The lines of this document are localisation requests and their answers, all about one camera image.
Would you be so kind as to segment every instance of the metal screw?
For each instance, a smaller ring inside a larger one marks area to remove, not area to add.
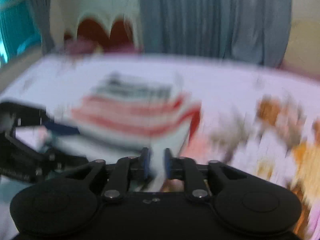
[[[120,192],[115,189],[110,189],[105,191],[103,195],[107,198],[117,198],[120,196]]]
[[[29,181],[29,180],[30,180],[30,176],[29,176],[29,175],[24,175],[23,179],[24,179],[25,181]]]
[[[203,198],[208,195],[208,193],[203,189],[196,189],[192,192],[193,196],[196,198]]]
[[[41,176],[42,175],[42,169],[41,168],[36,168],[36,175]]]
[[[142,202],[145,204],[151,204],[152,200],[144,199],[142,200]]]
[[[54,154],[49,155],[49,161],[54,161],[56,156]]]

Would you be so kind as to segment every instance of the gray curtain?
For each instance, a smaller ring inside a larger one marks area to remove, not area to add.
[[[54,41],[50,34],[50,2],[51,0],[29,0],[34,20],[41,33],[43,54],[54,48]]]
[[[277,66],[291,0],[140,0],[146,53],[220,57]]]

